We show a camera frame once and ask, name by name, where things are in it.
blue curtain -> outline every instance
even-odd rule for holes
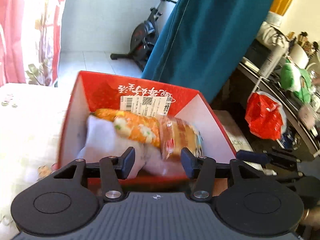
[[[273,0],[179,0],[142,78],[201,91],[208,102],[241,61]]]

tablecloth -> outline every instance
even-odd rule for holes
[[[0,102],[6,98],[9,104],[0,105],[1,240],[18,232],[10,214],[14,197],[39,179],[39,167],[57,162],[70,92],[9,83],[0,88]]]

gray gripper base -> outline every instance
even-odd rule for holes
[[[14,240],[297,240],[293,233],[261,238],[241,235],[222,224],[208,204],[184,193],[130,193],[105,204],[87,226],[64,236],[20,233]]]

open cardboard box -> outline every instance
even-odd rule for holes
[[[86,141],[86,121],[98,108],[119,109],[121,96],[172,96],[168,116],[195,125],[203,138],[203,154],[219,163],[229,163],[235,150],[225,130],[202,94],[193,89],[150,80],[80,71],[74,85],[60,142],[58,167],[77,158]],[[181,178],[144,177],[126,183],[156,183]]]

white floor tile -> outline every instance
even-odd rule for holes
[[[61,52],[58,68],[58,87],[72,90],[78,72],[86,70],[82,51]]]
[[[84,51],[84,62],[87,71],[114,74],[111,64],[104,52]]]
[[[125,58],[111,60],[109,52],[106,52],[106,56],[116,75],[141,78],[142,71],[133,60]]]

